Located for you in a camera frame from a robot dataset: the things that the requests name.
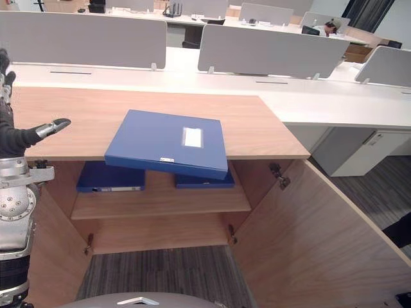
robotic hand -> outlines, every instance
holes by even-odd
[[[34,183],[52,180],[53,167],[30,169],[24,152],[71,122],[57,119],[29,130],[14,128],[10,104],[14,72],[7,51],[0,49],[0,307],[20,307],[28,294],[28,268],[39,199]]]

cabinet door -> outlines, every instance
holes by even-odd
[[[411,137],[410,132],[378,130],[332,176],[362,176]]]
[[[411,290],[410,260],[325,176],[305,160],[284,175],[232,244],[259,308],[384,307]]]
[[[83,253],[86,242],[46,189],[42,190],[35,219],[26,301],[36,308],[73,302],[89,266],[91,252]]]

wooden desk surface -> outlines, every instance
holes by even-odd
[[[102,160],[129,109],[219,119],[229,159],[310,156],[257,96],[15,87],[13,109],[16,128],[72,120],[28,149],[29,160]]]

desk divider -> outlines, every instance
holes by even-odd
[[[71,13],[0,12],[0,47],[13,62],[159,69],[165,21]]]
[[[203,30],[198,69],[327,78],[348,45],[326,37],[208,24]]]
[[[174,3],[176,9],[177,4],[182,4],[183,15],[199,14],[211,18],[225,18],[229,5],[228,0],[170,0],[171,8]]]
[[[154,12],[154,0],[105,0],[106,9],[116,8],[129,8],[132,11]]]
[[[411,87],[411,51],[378,46],[355,80]]]
[[[325,24],[326,22],[330,21],[332,18],[336,18],[336,19],[341,21],[341,28],[338,29],[338,32],[339,33],[344,33],[348,28],[348,23],[350,21],[349,18],[322,15],[322,14],[318,14],[318,13],[314,13],[314,12],[306,12],[304,14],[304,17],[302,18],[300,26],[301,27],[302,26],[312,27],[315,20],[317,20],[315,25],[316,26],[321,26],[321,25]]]
[[[294,10],[291,8],[278,8],[276,6],[243,3],[239,20],[249,21],[254,18],[257,21],[271,22],[271,24],[288,25]]]

blue binder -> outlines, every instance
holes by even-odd
[[[224,179],[220,121],[129,110],[106,154],[108,165]]]
[[[142,191],[145,171],[86,162],[77,182],[77,191]]]
[[[233,188],[235,186],[231,172],[223,180],[215,180],[214,178],[197,178],[189,175],[175,175],[176,188]]]

